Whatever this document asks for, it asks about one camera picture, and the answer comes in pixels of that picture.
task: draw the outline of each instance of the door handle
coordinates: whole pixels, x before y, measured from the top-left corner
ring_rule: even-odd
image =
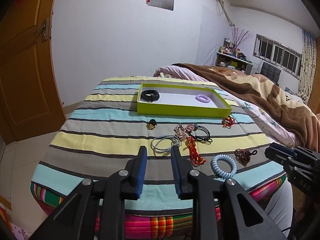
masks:
[[[42,25],[40,28],[38,28],[33,35],[36,36],[38,33],[42,33],[41,35],[41,40],[46,41],[49,36],[49,18],[44,19],[42,21]]]

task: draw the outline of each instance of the metal screw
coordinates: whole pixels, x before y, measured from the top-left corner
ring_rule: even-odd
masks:
[[[190,175],[191,176],[199,176],[200,172],[198,170],[191,170]]]
[[[91,182],[92,182],[91,179],[84,179],[82,181],[82,185],[89,186],[91,184]]]
[[[235,179],[227,179],[227,183],[231,186],[234,186],[235,184],[237,184]]]
[[[121,171],[119,171],[119,175],[120,176],[127,176],[129,174],[129,171],[127,171],[127,170],[121,170]]]

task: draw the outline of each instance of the window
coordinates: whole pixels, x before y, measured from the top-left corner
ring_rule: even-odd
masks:
[[[301,54],[279,42],[257,34],[253,55],[300,77]]]

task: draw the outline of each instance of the purple spiral hair tie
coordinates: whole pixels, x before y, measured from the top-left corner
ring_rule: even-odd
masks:
[[[205,95],[197,95],[196,99],[202,103],[209,103],[211,101],[211,99]]]

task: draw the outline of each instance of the black chair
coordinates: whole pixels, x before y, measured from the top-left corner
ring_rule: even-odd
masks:
[[[280,77],[280,73],[281,73],[281,70],[278,69],[277,67],[271,64],[268,64],[267,62],[263,62],[260,74],[266,76],[277,86],[279,86],[278,80]]]

